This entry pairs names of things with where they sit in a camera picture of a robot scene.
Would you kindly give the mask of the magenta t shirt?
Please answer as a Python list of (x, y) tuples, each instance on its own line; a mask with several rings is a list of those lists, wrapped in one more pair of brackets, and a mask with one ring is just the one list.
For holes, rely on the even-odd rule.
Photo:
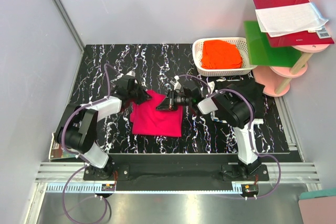
[(132, 133), (149, 136), (182, 136), (183, 108), (176, 111), (158, 111), (156, 107), (164, 100), (165, 95), (148, 90), (152, 99), (137, 105), (133, 104), (130, 121), (133, 123)]

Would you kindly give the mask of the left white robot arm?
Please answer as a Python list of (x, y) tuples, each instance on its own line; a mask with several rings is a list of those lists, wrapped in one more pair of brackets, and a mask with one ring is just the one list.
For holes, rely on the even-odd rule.
[(135, 72), (130, 71), (116, 81), (114, 89), (106, 97), (82, 105), (68, 104), (54, 139), (64, 151), (78, 155), (88, 164), (88, 171), (107, 180), (113, 176), (114, 163), (96, 143), (98, 122), (122, 112), (131, 103), (140, 105), (151, 99), (136, 79)]

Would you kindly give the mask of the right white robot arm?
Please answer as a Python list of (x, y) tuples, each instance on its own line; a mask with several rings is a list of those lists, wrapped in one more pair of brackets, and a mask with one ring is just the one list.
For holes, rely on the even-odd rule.
[(249, 79), (245, 82), (222, 81), (219, 88), (208, 88), (203, 95), (200, 86), (194, 81), (184, 84), (176, 77), (174, 87), (169, 90), (156, 110), (172, 112), (186, 106), (197, 115), (215, 115), (223, 119), (234, 130), (238, 145), (238, 164), (230, 173), (231, 178), (250, 180), (258, 177), (261, 167), (260, 155), (256, 149), (254, 125), (259, 119), (264, 85)]

